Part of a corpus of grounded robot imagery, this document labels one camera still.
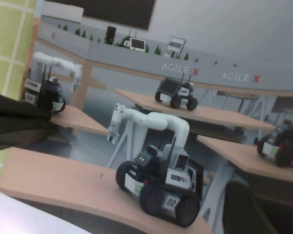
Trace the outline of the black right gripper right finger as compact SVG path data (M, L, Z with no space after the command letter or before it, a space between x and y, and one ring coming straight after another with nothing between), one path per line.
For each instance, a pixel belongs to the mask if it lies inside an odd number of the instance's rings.
M231 181L226 186L224 203L224 233L264 234L266 224L262 209L249 187Z

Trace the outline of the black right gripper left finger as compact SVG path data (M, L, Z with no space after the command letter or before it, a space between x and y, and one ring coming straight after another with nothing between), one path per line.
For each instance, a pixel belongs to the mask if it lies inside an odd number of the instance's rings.
M46 140L55 133L51 113L0 94L0 150Z

